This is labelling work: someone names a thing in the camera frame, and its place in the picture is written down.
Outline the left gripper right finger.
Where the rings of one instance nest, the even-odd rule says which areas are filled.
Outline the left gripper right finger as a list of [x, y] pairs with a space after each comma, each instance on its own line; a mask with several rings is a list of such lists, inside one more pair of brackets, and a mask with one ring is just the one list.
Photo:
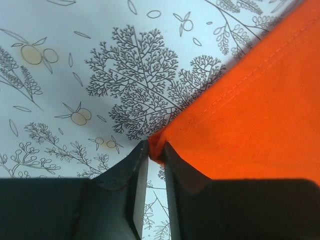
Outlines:
[[320, 187], [307, 179], [211, 179], [164, 145], [174, 240], [317, 240]]

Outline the orange t-shirt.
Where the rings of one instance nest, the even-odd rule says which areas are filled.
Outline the orange t-shirt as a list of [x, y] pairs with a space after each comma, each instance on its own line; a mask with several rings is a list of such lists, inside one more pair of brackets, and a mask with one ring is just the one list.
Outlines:
[[320, 3], [305, 0], [149, 138], [212, 179], [320, 181]]

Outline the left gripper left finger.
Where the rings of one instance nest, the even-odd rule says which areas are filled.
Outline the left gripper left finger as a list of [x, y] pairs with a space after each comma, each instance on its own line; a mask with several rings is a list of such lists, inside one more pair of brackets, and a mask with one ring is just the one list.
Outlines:
[[95, 178], [3, 178], [3, 240], [142, 238], [148, 143]]

